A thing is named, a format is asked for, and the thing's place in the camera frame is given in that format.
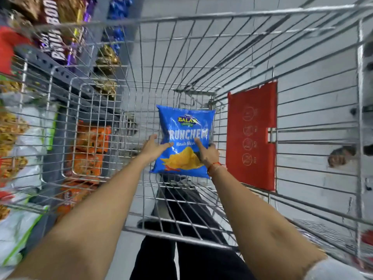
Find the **person's right hand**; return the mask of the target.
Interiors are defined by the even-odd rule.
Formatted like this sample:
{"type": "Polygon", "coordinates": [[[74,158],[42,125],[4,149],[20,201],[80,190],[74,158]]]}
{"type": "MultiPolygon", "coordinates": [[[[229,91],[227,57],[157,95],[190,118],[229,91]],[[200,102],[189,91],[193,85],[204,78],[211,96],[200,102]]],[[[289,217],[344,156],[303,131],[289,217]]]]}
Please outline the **person's right hand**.
{"type": "Polygon", "coordinates": [[[214,143],[206,147],[205,156],[200,156],[200,161],[205,165],[208,172],[213,172],[217,167],[221,166],[219,162],[219,151],[214,143]]]}

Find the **person's left hand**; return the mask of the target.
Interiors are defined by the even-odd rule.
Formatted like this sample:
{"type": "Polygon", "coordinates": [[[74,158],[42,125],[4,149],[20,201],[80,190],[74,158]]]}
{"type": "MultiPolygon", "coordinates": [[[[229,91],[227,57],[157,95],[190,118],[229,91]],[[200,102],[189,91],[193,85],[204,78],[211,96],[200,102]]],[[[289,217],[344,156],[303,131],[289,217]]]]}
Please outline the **person's left hand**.
{"type": "Polygon", "coordinates": [[[140,160],[146,166],[155,161],[164,151],[158,150],[157,134],[149,136],[148,140],[144,142],[142,150],[139,154],[140,160]]]}

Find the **blue chips packet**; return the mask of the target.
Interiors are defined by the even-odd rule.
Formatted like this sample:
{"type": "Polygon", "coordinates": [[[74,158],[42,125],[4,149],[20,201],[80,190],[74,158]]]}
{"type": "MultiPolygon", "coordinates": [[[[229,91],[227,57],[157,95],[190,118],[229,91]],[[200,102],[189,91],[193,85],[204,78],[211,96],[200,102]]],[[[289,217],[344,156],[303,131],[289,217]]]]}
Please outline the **blue chips packet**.
{"type": "Polygon", "coordinates": [[[150,171],[154,174],[176,174],[209,178],[200,161],[198,138],[207,148],[210,142],[215,110],[189,110],[157,105],[162,131],[161,144],[173,143],[156,159],[150,171]]]}

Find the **person's right forearm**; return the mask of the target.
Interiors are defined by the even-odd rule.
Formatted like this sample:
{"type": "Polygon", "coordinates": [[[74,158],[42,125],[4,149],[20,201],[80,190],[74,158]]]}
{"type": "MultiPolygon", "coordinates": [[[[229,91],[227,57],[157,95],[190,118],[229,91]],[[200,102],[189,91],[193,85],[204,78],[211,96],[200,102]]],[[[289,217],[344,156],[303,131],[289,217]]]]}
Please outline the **person's right forearm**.
{"type": "Polygon", "coordinates": [[[245,263],[257,280],[303,280],[326,254],[222,165],[209,172],[245,263]]]}

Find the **person's left forearm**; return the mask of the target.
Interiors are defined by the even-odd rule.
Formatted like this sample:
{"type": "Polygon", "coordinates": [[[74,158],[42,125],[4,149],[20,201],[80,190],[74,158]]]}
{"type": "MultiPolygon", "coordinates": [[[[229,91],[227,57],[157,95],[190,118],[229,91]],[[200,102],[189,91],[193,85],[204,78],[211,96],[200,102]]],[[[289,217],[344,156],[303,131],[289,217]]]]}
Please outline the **person's left forearm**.
{"type": "Polygon", "coordinates": [[[5,280],[104,280],[143,169],[144,152],[62,218],[5,280]]]}

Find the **red plastic cart seat flap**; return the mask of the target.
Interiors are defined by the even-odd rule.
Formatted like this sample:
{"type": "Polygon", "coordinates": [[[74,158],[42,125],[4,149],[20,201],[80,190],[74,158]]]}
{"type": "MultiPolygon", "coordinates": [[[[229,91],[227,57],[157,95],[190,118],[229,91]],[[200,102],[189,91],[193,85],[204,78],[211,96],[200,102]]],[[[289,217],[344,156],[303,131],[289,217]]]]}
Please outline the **red plastic cart seat flap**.
{"type": "Polygon", "coordinates": [[[240,182],[275,190],[277,82],[228,94],[226,167],[240,182]]]}

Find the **stack of orange snack packets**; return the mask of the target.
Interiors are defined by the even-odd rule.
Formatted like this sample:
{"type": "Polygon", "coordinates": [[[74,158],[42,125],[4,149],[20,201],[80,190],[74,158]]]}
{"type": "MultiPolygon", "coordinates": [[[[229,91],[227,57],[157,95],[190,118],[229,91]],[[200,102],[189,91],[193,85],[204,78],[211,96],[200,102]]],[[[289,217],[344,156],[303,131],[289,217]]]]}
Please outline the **stack of orange snack packets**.
{"type": "Polygon", "coordinates": [[[112,127],[79,120],[75,141],[65,157],[65,177],[58,199],[56,224],[99,187],[103,158],[109,150],[112,127]]]}

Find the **row of gold snack packets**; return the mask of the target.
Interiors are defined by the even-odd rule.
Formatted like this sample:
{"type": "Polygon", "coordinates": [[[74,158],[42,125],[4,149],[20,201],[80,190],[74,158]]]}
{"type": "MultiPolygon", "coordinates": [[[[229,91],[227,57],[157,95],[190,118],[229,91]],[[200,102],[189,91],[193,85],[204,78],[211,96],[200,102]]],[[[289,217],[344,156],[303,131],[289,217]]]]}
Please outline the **row of gold snack packets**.
{"type": "Polygon", "coordinates": [[[114,101],[118,87],[114,73],[116,68],[120,66],[120,60],[110,45],[105,44],[99,48],[95,64],[93,70],[94,89],[106,96],[109,101],[114,101]]]}

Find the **black trousers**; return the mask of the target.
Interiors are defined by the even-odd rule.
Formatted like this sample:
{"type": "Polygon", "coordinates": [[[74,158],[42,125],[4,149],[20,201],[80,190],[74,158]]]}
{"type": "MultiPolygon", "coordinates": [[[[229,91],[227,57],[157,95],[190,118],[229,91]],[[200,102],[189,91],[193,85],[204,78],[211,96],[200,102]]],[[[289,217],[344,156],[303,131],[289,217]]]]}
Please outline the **black trousers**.
{"type": "MultiPolygon", "coordinates": [[[[152,218],[139,221],[138,228],[161,233],[183,235],[227,245],[219,225],[213,219],[206,203],[194,186],[181,189],[186,176],[161,174],[165,188],[161,198],[167,199],[166,213],[177,222],[156,221],[152,218]]],[[[175,265],[178,250],[180,280],[256,280],[245,262],[236,252],[189,244],[184,241],[145,236],[137,254],[129,280],[178,280],[175,265]]]]}

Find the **grey store shelf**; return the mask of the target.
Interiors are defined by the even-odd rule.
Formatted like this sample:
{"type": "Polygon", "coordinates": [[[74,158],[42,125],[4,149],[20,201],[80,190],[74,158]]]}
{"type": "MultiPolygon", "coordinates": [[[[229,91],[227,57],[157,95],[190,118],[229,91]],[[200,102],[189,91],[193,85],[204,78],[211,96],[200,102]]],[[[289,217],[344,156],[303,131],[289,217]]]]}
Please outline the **grey store shelf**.
{"type": "Polygon", "coordinates": [[[78,68],[76,72],[71,72],[48,56],[42,56],[41,52],[36,52],[35,49],[31,52],[21,52],[19,48],[18,56],[21,56],[22,60],[25,57],[27,65],[23,70],[18,68],[21,72],[19,82],[47,95],[48,102],[51,102],[50,98],[53,97],[59,105],[52,149],[43,156],[42,189],[31,197],[31,202],[49,207],[39,212],[41,219],[32,230],[25,249],[22,250],[22,255],[26,256],[56,221],[56,210],[60,204],[57,198],[58,187],[65,178],[64,159],[75,141],[79,120],[92,125],[109,125],[114,129],[114,134],[110,135],[108,153],[103,158],[100,183],[108,180],[115,170],[119,169],[120,135],[124,134],[120,127],[125,125],[128,118],[125,114],[128,110],[125,106],[125,100],[128,99],[125,76],[128,71],[126,67],[116,68],[116,97],[114,101],[109,101],[93,87],[93,66],[78,68]]]}

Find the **row of blue snack packets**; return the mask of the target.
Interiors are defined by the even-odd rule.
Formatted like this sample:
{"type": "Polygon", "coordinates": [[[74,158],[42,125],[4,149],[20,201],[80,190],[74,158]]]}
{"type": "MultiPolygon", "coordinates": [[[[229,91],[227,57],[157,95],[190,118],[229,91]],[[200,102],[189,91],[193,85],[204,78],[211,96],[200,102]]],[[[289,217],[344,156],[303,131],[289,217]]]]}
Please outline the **row of blue snack packets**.
{"type": "MultiPolygon", "coordinates": [[[[111,0],[109,11],[107,14],[108,20],[123,20],[128,18],[129,8],[132,6],[132,0],[111,0]]],[[[109,45],[114,53],[119,56],[121,45],[125,42],[125,27],[110,26],[103,33],[103,40],[111,42],[109,45]]]]}

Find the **stack of white snack bags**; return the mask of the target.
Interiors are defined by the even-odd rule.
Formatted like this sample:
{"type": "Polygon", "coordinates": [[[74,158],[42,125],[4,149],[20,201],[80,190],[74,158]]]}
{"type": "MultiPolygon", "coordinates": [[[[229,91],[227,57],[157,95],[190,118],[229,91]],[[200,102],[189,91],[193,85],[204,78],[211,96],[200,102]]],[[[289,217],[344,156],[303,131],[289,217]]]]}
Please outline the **stack of white snack bags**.
{"type": "Polygon", "coordinates": [[[0,80],[0,269],[14,267],[40,211],[43,156],[52,149],[59,105],[18,81],[0,80]]]}

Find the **stack of brown purple biscuit packets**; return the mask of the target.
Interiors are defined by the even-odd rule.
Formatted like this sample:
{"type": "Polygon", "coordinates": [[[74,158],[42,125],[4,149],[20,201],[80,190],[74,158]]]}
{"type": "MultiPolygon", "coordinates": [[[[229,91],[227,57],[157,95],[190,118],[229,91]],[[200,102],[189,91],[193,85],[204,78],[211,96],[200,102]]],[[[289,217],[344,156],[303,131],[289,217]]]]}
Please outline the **stack of brown purple biscuit packets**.
{"type": "MultiPolygon", "coordinates": [[[[87,23],[92,20],[96,0],[6,0],[9,5],[10,25],[31,28],[50,27],[66,23],[87,23]]],[[[51,28],[33,32],[35,45],[61,65],[76,65],[82,45],[88,37],[85,27],[51,28]]]]}

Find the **white sleeve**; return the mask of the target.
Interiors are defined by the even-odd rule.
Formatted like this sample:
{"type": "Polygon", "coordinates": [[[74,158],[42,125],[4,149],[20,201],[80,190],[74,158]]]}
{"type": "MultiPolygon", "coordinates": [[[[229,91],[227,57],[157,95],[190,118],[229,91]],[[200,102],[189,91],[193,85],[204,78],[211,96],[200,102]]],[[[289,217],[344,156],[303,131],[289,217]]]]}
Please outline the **white sleeve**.
{"type": "Polygon", "coordinates": [[[366,280],[361,272],[338,260],[327,258],[317,262],[303,280],[366,280]]]}

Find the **red snack bag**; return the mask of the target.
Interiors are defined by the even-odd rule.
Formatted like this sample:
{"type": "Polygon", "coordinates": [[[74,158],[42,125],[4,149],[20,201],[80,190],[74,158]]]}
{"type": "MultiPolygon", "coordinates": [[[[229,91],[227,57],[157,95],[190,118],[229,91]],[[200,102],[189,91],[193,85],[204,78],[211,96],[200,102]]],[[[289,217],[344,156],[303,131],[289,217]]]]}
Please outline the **red snack bag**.
{"type": "Polygon", "coordinates": [[[14,48],[18,45],[31,45],[29,38],[17,33],[12,28],[0,26],[0,73],[11,75],[14,48]]]}

